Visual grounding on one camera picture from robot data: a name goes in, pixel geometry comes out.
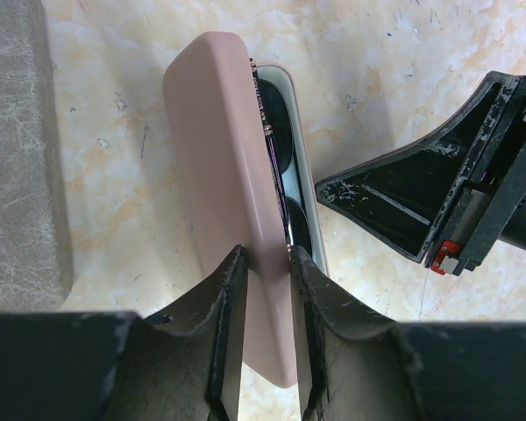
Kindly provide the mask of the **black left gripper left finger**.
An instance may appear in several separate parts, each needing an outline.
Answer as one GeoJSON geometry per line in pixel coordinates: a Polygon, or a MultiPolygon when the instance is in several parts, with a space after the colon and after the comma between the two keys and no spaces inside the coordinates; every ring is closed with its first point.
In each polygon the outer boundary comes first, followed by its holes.
{"type": "Polygon", "coordinates": [[[234,420],[247,252],[167,307],[0,312],[0,420],[234,420]]]}

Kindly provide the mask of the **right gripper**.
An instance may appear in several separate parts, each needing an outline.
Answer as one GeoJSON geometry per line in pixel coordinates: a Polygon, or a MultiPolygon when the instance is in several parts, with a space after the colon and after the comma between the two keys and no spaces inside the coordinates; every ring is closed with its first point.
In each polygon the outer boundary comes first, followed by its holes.
{"type": "Polygon", "coordinates": [[[441,275],[526,251],[526,76],[492,71],[421,139],[329,176],[317,201],[441,275]]]}

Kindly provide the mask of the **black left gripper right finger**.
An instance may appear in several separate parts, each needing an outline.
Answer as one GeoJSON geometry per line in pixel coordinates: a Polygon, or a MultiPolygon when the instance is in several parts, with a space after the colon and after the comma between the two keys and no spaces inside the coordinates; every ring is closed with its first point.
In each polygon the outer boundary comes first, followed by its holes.
{"type": "Polygon", "coordinates": [[[398,322],[290,263],[303,419],[526,420],[526,322],[398,322]]]}

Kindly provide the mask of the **tortoiseshell sunglasses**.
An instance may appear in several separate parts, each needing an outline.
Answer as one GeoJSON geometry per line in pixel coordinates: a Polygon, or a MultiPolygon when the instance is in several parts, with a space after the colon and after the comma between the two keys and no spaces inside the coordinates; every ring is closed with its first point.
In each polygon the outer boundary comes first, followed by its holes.
{"type": "Polygon", "coordinates": [[[286,99],[275,83],[259,76],[255,61],[250,61],[250,67],[285,240],[289,248],[300,246],[313,254],[296,162],[295,134],[286,99]]]}

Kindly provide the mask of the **pink glasses case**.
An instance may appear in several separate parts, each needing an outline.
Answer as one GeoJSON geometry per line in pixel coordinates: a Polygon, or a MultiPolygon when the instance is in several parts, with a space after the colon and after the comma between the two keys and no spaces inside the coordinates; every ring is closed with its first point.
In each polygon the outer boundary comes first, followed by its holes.
{"type": "MultiPolygon", "coordinates": [[[[272,384],[296,381],[290,252],[244,41],[205,32],[171,62],[163,99],[201,268],[210,273],[235,245],[248,254],[245,363],[272,384]]],[[[286,99],[312,235],[314,262],[327,262],[295,85],[288,71],[258,63],[259,76],[286,99]]]]}

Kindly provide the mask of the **grey glasses case green lining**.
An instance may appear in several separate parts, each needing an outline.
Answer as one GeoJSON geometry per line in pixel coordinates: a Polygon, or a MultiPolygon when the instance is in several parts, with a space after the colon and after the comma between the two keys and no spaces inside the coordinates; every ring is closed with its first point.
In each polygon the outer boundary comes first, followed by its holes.
{"type": "Polygon", "coordinates": [[[44,8],[0,1],[0,311],[60,308],[73,274],[44,8]]]}

